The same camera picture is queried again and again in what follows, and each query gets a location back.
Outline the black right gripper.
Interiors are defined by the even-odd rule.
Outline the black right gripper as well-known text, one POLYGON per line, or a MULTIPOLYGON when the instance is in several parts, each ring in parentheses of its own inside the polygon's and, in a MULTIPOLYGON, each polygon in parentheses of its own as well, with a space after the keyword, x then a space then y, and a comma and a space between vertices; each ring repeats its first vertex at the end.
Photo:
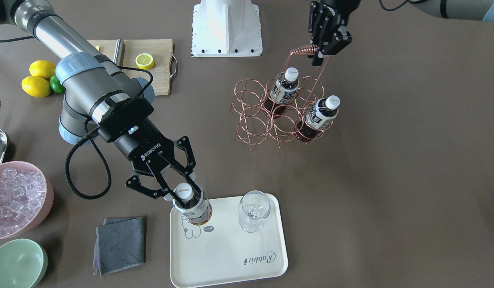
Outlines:
POLYGON ((196 166, 190 139, 183 136, 174 142, 166 138, 148 118, 137 124, 137 127, 135 131, 127 131, 114 141, 133 166, 134 173, 126 180, 126 187, 152 199, 178 199, 163 175, 170 164, 201 195, 201 188, 190 177, 196 166), (175 148, 185 152, 186 166, 177 161, 175 148))

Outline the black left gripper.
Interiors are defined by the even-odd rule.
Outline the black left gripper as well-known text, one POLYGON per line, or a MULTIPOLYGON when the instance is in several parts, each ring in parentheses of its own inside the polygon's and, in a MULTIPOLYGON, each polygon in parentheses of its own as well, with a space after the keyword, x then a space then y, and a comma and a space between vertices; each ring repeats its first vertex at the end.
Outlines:
POLYGON ((317 49, 312 58, 312 65, 322 65, 323 56, 336 55, 352 42, 352 36, 347 31, 349 17, 360 5, 360 0, 313 0, 310 3, 308 32, 312 34, 311 44, 317 49), (325 21, 337 29, 331 40, 325 44, 325 21))

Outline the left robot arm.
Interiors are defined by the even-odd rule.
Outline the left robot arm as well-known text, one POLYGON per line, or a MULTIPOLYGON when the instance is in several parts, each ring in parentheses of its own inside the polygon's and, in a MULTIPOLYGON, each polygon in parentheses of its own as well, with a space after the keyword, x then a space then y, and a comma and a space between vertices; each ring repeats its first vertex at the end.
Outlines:
MULTIPOLYGON (((494 0, 405 0, 391 9, 379 1, 385 11, 395 11, 407 3, 437 18, 494 22, 494 0)), ((360 0, 313 0, 310 3, 308 58, 312 59, 313 66, 322 65, 325 57, 338 54, 352 42, 347 25, 359 5, 360 0)))

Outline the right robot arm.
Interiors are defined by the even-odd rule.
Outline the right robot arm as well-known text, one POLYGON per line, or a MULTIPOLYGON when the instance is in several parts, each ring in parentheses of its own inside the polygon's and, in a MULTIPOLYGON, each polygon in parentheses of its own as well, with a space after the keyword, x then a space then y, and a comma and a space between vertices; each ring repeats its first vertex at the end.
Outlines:
POLYGON ((166 138, 149 120, 154 111, 146 99, 150 83, 131 79, 122 67, 101 54, 54 11, 46 0, 0 0, 0 24, 14 24, 48 47, 59 58, 56 76, 66 88, 60 127, 78 140, 65 163, 66 180, 75 194, 97 199, 104 192, 89 196, 79 192, 70 177, 69 163, 85 142, 100 136, 113 142, 133 166, 135 175, 126 186, 151 198, 175 200, 189 208, 163 178, 171 167, 194 191, 202 189, 191 178, 196 163, 187 137, 166 138))

